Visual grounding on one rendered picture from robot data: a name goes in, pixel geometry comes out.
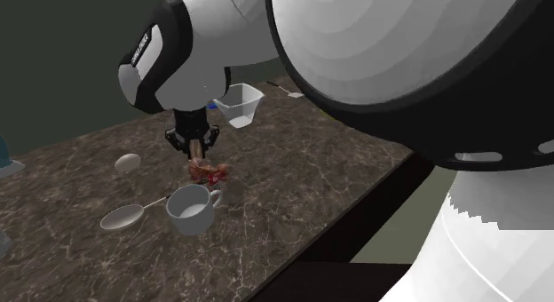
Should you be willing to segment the teal object with white base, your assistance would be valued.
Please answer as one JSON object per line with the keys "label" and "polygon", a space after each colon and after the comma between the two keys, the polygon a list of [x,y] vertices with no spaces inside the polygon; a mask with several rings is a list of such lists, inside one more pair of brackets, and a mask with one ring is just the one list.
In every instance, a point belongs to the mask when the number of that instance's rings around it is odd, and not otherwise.
{"label": "teal object with white base", "polygon": [[24,163],[10,158],[8,147],[4,139],[0,136],[0,179],[7,178],[22,171],[25,167],[26,165]]}

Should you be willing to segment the white square measuring cup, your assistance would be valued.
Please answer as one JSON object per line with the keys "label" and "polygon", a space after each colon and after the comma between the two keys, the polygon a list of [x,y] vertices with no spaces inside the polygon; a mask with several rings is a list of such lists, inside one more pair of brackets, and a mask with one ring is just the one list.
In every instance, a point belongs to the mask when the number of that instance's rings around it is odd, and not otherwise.
{"label": "white square measuring cup", "polygon": [[253,123],[257,107],[264,97],[259,89],[247,84],[237,83],[229,87],[227,93],[213,102],[226,120],[236,129]]}

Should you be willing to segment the red brown figure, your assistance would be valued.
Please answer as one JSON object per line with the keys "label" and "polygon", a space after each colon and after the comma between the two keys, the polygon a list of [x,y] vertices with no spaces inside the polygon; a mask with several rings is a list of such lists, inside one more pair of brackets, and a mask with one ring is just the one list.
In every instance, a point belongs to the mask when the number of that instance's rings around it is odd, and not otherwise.
{"label": "red brown figure", "polygon": [[219,181],[226,181],[226,177],[230,172],[230,166],[225,163],[220,163],[213,166],[209,161],[202,157],[202,144],[198,139],[189,141],[189,154],[191,158],[188,160],[188,172],[190,179],[200,185],[214,186]]}

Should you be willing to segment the white spatula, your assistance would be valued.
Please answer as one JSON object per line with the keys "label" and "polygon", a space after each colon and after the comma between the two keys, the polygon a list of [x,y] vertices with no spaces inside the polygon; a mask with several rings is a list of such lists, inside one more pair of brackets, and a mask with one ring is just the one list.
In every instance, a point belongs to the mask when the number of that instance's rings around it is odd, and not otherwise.
{"label": "white spatula", "polygon": [[300,92],[297,92],[297,91],[289,91],[287,89],[285,89],[284,87],[282,87],[281,85],[277,84],[277,83],[274,83],[274,82],[271,82],[271,81],[266,81],[266,83],[274,86],[274,87],[277,87],[279,89],[281,89],[282,91],[285,91],[287,94],[288,94],[288,97],[291,97],[291,98],[301,98],[304,96],[303,93],[300,93]]}

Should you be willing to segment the white ladle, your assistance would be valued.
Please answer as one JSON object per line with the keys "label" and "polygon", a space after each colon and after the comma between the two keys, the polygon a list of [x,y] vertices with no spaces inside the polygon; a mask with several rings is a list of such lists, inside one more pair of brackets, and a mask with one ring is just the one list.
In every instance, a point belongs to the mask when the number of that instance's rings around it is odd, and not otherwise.
{"label": "white ladle", "polygon": [[102,218],[99,225],[103,230],[106,231],[115,231],[129,227],[143,217],[145,209],[155,206],[158,203],[164,202],[168,198],[168,196],[165,196],[147,205],[136,203],[124,205],[113,211],[110,211]]}

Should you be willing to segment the white mug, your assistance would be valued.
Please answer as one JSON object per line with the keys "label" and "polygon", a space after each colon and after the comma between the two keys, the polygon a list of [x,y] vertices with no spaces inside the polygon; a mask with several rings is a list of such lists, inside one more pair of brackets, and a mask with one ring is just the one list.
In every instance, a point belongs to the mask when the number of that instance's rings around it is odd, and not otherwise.
{"label": "white mug", "polygon": [[166,211],[176,229],[186,236],[205,232],[214,222],[215,209],[223,201],[220,189],[209,191],[203,185],[179,188],[166,202]]}

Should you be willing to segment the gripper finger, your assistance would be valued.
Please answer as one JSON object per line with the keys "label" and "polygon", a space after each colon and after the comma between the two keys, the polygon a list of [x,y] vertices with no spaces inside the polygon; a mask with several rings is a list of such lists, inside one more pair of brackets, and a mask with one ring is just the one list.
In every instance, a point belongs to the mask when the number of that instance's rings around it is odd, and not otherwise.
{"label": "gripper finger", "polygon": [[174,127],[166,130],[164,136],[177,151],[187,155],[188,159],[192,158],[190,153],[190,131],[178,132],[177,128]]}
{"label": "gripper finger", "polygon": [[218,125],[211,125],[206,134],[201,137],[202,156],[206,156],[206,152],[215,145],[220,129]]}

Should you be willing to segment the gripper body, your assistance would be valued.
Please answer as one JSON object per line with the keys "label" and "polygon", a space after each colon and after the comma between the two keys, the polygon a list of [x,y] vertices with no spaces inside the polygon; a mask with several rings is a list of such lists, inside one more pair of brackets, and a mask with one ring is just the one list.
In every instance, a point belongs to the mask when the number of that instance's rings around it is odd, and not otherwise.
{"label": "gripper body", "polygon": [[208,140],[210,125],[205,107],[193,111],[173,110],[175,118],[175,136],[178,141],[192,139]]}

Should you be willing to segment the grey object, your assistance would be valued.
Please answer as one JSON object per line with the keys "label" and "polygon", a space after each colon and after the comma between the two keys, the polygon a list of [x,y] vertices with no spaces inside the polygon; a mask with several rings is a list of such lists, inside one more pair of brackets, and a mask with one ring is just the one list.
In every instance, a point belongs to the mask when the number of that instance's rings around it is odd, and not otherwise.
{"label": "grey object", "polygon": [[0,230],[0,259],[7,253],[12,244],[12,239]]}

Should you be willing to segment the white egg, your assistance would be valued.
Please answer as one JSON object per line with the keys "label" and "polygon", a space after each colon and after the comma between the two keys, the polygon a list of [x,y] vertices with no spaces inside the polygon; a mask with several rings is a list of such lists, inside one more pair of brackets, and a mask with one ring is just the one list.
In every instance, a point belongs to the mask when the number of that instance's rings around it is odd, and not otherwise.
{"label": "white egg", "polygon": [[137,169],[141,164],[141,157],[134,153],[122,155],[115,161],[114,167],[119,172],[128,172]]}

